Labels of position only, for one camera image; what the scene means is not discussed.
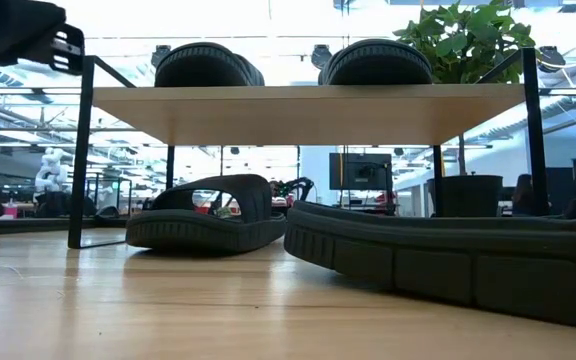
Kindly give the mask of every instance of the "treaded sole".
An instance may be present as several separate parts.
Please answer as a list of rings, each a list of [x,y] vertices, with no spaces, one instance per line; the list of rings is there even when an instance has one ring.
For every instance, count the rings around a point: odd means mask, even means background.
[[[283,217],[243,224],[189,210],[153,210],[127,222],[126,243],[150,249],[242,253],[270,244],[285,230]]]
[[[379,243],[366,240],[374,239],[370,231],[348,231],[371,225],[295,209],[288,219],[284,248],[307,262],[407,293],[576,326],[575,254],[459,249],[448,240],[446,246],[403,238]]]
[[[243,62],[221,45],[188,44],[162,59],[157,67],[155,87],[259,85],[261,74],[251,74],[253,70],[256,69],[247,60]]]
[[[325,85],[431,84],[432,69],[418,51],[390,40],[357,43],[324,69]]]

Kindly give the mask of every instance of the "wooden table surface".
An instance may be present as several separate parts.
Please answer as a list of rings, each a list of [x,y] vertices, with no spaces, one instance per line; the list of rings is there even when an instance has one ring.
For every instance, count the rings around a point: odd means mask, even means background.
[[[94,90],[168,145],[439,145],[523,101],[520,84]]]
[[[399,297],[281,242],[184,258],[53,232],[0,236],[0,359],[576,360],[576,328]]]

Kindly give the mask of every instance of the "wooden floor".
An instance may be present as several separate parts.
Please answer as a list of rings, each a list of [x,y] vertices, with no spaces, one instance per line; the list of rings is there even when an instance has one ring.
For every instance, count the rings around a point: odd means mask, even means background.
[[[210,259],[65,238],[0,236],[0,359],[576,360],[576,328],[397,297],[280,242]]]

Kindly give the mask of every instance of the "metal frame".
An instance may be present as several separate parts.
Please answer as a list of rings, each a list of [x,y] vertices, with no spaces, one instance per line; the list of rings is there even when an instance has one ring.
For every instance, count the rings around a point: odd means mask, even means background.
[[[532,186],[535,194],[536,215],[548,215],[548,187],[546,183],[546,157],[544,154],[544,135],[539,105],[539,83],[537,79],[537,52],[534,48],[522,48],[514,52],[503,62],[481,77],[478,84],[488,83],[501,75],[511,65],[521,61],[524,70],[524,96],[528,111],[528,147]],[[435,215],[443,214],[443,174],[441,144],[433,145],[433,163],[435,173]]]
[[[546,186],[546,161],[544,155],[543,129],[541,108],[539,106],[539,86],[537,81],[537,53],[534,48],[522,48],[509,56],[501,64],[485,74],[478,83],[487,83],[503,73],[509,66],[521,60],[524,70],[524,92],[528,110],[528,140],[530,165],[535,193],[536,211],[538,215],[548,214],[548,190]],[[95,65],[109,73],[126,87],[135,87],[130,81],[119,74],[97,56],[86,56],[83,62],[81,79],[81,95],[79,105],[79,124],[77,127],[77,147],[75,148],[75,169],[72,187],[72,211],[68,231],[68,247],[71,249],[86,249],[105,245],[121,244],[123,241],[92,245],[81,244],[81,227],[83,225],[83,199],[86,186],[86,164],[88,156],[88,140],[90,136],[90,116],[93,100],[93,80]],[[435,176],[435,214],[442,216],[443,212],[443,174],[441,144],[434,144],[433,162]],[[166,164],[166,188],[171,188],[174,182],[175,147],[168,146]]]
[[[81,229],[84,216],[84,196],[86,191],[86,165],[88,163],[88,145],[90,137],[90,118],[94,92],[95,66],[99,66],[110,76],[126,87],[136,87],[119,72],[97,56],[86,56],[83,60],[81,76],[81,94],[79,96],[79,122],[77,124],[77,146],[75,147],[74,173],[72,183],[72,201],[70,225],[68,228],[68,247],[71,249],[88,249],[93,247],[122,244],[123,241],[104,242],[82,245]]]

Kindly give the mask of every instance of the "person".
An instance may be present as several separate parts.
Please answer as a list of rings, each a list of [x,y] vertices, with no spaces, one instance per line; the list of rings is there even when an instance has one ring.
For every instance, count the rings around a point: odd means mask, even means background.
[[[512,215],[535,215],[535,194],[532,189],[532,175],[530,174],[521,174],[517,178],[517,186],[512,195]]]

